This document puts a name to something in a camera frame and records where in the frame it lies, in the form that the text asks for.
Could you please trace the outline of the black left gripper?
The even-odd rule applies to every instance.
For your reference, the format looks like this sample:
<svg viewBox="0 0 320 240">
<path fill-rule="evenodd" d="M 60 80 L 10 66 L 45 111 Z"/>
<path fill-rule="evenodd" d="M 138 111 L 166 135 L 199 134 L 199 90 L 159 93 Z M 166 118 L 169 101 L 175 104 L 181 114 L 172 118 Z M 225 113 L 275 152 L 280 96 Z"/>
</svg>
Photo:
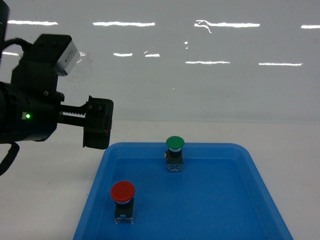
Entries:
<svg viewBox="0 0 320 240">
<path fill-rule="evenodd" d="M 83 147 L 105 150 L 110 143 L 114 103 L 89 96 L 82 106 L 63 105 L 57 91 L 58 75 L 48 63 L 21 60 L 14 69 L 14 86 L 19 93 L 19 128 L 26 140 L 45 141 L 58 124 L 83 128 Z"/>
</svg>

